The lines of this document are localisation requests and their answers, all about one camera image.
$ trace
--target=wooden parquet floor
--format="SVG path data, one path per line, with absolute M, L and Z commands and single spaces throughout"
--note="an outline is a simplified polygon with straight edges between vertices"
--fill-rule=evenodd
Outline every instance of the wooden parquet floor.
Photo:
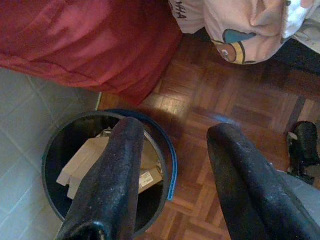
M 206 133 L 234 123 L 279 170 L 296 121 L 320 129 L 320 77 L 270 60 L 225 62 L 209 42 L 185 36 L 153 93 L 138 107 L 103 94 L 99 109 L 138 110 L 169 134 L 178 156 L 174 200 L 138 240 L 230 240 L 207 153 Z

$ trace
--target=red fabric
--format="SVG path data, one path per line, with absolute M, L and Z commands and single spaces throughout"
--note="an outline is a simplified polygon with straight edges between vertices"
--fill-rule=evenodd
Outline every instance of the red fabric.
M 2 0 L 0 66 L 139 104 L 181 32 L 160 0 Z

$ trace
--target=label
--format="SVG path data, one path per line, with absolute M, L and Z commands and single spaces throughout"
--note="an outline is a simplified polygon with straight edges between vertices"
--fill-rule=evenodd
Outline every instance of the label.
M 153 177 L 151 176 L 150 172 L 146 172 L 140 176 L 139 179 L 139 188 L 142 189 L 143 187 L 147 186 L 148 184 L 154 181 Z

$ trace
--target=cardboard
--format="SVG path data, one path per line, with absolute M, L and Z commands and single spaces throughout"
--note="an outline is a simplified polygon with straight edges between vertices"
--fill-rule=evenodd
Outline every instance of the cardboard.
M 63 186 L 69 185 L 68 198 L 74 199 L 82 179 L 100 158 L 108 142 L 108 136 L 88 139 L 62 169 L 56 182 Z M 139 194 L 163 179 L 159 165 L 156 150 L 145 139 L 141 158 Z

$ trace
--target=trash can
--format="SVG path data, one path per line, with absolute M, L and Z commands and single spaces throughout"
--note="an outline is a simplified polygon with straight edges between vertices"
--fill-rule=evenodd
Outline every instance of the trash can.
M 72 200 L 67 198 L 69 187 L 56 182 L 64 166 L 88 139 L 95 138 L 104 129 L 113 129 L 118 121 L 125 116 L 128 117 L 129 113 L 137 114 L 137 118 L 145 116 L 132 111 L 114 111 L 123 112 L 116 114 L 112 110 L 95 111 L 74 117 L 56 131 L 47 145 L 42 162 L 42 181 L 49 203 L 62 221 L 72 204 Z M 163 135 L 163 130 L 154 127 L 154 122 L 144 119 L 142 123 L 145 127 L 145 139 L 152 144 L 161 164 L 163 181 L 139 194 L 135 237 L 144 233 L 156 221 L 165 206 L 169 192 L 169 199 L 172 199 L 177 178 L 176 154 L 174 149 L 172 151 L 173 146 L 168 136 Z

